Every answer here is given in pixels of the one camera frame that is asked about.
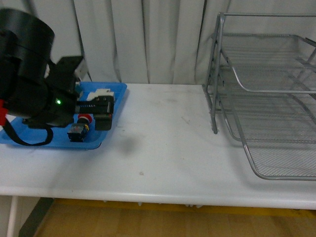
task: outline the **blue tray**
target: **blue tray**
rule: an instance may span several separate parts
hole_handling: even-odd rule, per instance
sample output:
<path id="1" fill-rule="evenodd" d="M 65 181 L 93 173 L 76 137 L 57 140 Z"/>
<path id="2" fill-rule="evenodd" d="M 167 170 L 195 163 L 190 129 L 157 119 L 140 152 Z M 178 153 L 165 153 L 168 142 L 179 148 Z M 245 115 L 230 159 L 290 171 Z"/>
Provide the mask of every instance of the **blue tray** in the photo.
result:
<path id="1" fill-rule="evenodd" d="M 124 93 L 126 91 L 127 85 L 124 83 L 108 83 L 108 82 L 81 82 L 81 87 L 83 88 L 83 95 L 80 100 L 85 100 L 90 92 L 95 92 L 99 88 L 110 89 L 114 92 L 115 104 L 114 104 L 114 114 L 113 120 L 115 120 L 116 112 L 120 106 Z M 75 121 L 78 119 L 78 115 L 74 115 Z M 21 118 L 15 118 L 11 122 L 16 133 L 19 137 L 27 143 L 38 143 L 46 139 L 47 132 L 41 129 L 30 129 L 22 123 Z M 89 125 L 90 130 L 88 135 L 84 139 L 84 142 L 70 142 L 67 132 L 71 124 L 65 128 L 54 127 L 52 130 L 54 132 L 53 140 L 44 145 L 44 147 L 54 147 L 54 148 L 72 148 L 72 149 L 96 149 L 100 146 L 102 141 L 106 138 L 108 131 L 95 131 L 95 121 Z M 0 143 L 11 144 L 16 146 L 21 146 L 13 142 L 5 133 L 5 131 L 0 131 Z"/>

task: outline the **table surface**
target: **table surface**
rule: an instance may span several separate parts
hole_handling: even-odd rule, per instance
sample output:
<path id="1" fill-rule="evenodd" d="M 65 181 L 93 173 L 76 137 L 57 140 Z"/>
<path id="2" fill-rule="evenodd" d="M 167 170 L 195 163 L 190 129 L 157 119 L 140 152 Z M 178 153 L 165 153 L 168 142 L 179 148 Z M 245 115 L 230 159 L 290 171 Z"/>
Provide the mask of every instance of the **table surface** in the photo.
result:
<path id="1" fill-rule="evenodd" d="M 96 150 L 0 145 L 0 195 L 316 209 L 315 181 L 268 181 L 200 85 L 129 84 Z"/>

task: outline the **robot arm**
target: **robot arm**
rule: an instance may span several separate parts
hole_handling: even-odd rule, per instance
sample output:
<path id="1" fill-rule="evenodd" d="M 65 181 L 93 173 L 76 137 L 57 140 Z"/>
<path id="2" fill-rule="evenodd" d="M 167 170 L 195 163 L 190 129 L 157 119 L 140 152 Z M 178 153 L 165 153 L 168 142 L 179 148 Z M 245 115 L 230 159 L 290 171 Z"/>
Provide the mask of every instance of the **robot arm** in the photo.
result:
<path id="1" fill-rule="evenodd" d="M 85 113 L 95 117 L 96 130 L 109 130 L 114 97 L 79 101 L 76 86 L 87 72 L 85 61 L 82 56 L 63 57 L 53 64 L 53 39 L 54 32 L 41 20 L 18 10 L 0 10 L 0 125 L 7 132 L 8 113 L 22 117 L 29 128 L 46 129 L 49 136 L 51 127 L 66 127 L 74 114 Z"/>

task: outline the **stacked mesh trays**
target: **stacked mesh trays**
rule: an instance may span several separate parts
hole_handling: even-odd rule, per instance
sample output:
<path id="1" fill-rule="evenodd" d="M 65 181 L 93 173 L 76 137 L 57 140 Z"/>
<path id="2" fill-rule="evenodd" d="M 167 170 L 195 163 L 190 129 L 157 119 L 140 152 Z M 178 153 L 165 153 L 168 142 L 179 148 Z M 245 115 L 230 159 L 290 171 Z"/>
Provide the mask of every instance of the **stacked mesh trays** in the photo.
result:
<path id="1" fill-rule="evenodd" d="M 226 16 L 241 15 L 316 17 L 218 15 L 209 65 L 214 73 L 203 87 L 212 129 L 216 134 L 220 102 L 230 134 L 242 142 L 256 175 L 316 180 L 316 42 L 296 35 L 224 34 Z"/>

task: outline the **wire mesh tray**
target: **wire mesh tray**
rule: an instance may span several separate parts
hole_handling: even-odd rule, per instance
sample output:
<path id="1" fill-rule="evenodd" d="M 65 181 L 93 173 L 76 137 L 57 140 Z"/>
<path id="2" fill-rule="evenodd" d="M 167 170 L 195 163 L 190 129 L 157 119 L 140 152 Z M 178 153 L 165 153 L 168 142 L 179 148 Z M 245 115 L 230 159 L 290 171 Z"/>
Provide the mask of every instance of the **wire mesh tray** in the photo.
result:
<path id="1" fill-rule="evenodd" d="M 315 46 L 295 35 L 224 34 L 222 53 L 246 91 L 311 94 Z"/>
<path id="2" fill-rule="evenodd" d="M 316 180 L 316 100 L 308 94 L 250 93 L 225 77 L 221 106 L 230 133 L 264 179 Z"/>

